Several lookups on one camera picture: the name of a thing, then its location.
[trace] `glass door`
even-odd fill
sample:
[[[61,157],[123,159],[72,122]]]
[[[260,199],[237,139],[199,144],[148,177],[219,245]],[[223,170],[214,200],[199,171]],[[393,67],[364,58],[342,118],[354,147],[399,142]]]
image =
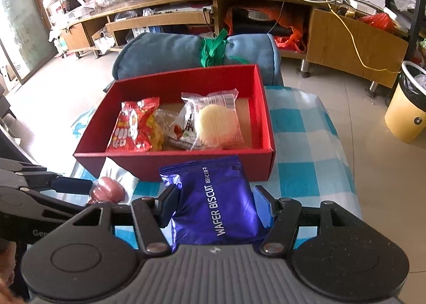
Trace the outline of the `glass door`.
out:
[[[0,46],[21,84],[57,54],[34,0],[0,0]]]

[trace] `purple foil wrapper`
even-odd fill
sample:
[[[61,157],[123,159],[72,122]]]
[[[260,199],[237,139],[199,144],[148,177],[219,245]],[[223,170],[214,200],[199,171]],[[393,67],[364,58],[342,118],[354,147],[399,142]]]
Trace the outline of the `purple foil wrapper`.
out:
[[[164,184],[180,189],[172,218],[173,250],[180,244],[260,244],[268,233],[237,156],[160,168]]]

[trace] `open cardboard box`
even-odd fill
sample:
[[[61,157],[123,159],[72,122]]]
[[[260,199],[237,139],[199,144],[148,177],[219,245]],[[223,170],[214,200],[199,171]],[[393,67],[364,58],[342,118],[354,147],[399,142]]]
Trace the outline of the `open cardboard box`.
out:
[[[165,146],[163,151],[105,151],[123,101],[159,96],[160,108],[180,110],[181,94],[207,95],[215,91],[239,92],[236,102],[244,145],[235,149],[185,151]],[[75,150],[74,157],[95,177],[105,158],[143,181],[160,181],[158,168],[186,161],[238,155],[250,181],[268,180],[275,157],[275,144],[265,90],[257,65],[231,65],[186,69],[116,81],[93,115]]]

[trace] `yellow trash can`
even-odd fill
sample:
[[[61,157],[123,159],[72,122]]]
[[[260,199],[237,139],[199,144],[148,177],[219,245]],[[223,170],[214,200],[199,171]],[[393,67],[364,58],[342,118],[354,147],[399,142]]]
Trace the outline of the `yellow trash can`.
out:
[[[385,114],[389,130],[405,143],[412,142],[426,127],[426,90],[414,79],[418,74],[426,71],[410,61],[403,62],[404,76]]]

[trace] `black trash bag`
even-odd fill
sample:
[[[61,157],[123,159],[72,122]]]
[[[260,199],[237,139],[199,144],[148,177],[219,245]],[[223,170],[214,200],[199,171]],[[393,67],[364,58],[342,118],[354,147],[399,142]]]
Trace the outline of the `black trash bag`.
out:
[[[406,65],[406,68],[413,78],[419,74],[424,74],[415,66],[408,64]],[[406,98],[408,98],[408,100],[414,106],[421,109],[423,112],[426,112],[425,94],[419,88],[417,88],[412,82],[412,80],[403,72],[400,74],[399,84]]]

